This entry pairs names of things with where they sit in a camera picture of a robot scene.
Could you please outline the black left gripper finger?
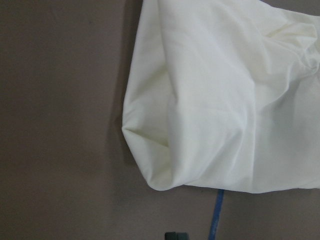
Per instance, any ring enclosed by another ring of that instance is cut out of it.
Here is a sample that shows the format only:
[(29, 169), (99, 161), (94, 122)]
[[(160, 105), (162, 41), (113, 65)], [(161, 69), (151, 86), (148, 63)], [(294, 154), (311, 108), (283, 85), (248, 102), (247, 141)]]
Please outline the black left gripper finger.
[(187, 240), (186, 232), (166, 232), (164, 234), (165, 240)]

